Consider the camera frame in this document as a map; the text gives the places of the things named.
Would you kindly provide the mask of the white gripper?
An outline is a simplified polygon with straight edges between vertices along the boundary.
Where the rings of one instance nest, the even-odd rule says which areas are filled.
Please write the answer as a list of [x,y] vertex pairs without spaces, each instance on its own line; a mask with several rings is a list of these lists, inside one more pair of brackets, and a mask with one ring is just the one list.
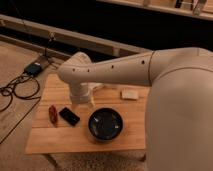
[[70,84],[70,99],[73,102],[71,108],[75,109],[77,104],[87,103],[89,107],[94,107],[94,102],[91,100],[91,90],[88,83]]

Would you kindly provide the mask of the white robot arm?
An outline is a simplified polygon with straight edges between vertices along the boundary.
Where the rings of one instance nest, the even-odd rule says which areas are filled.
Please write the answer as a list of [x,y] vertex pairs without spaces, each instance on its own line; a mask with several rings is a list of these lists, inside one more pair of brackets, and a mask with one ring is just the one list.
[[58,69],[71,100],[90,83],[146,87],[147,171],[213,171],[213,51],[175,48],[102,62],[77,52]]

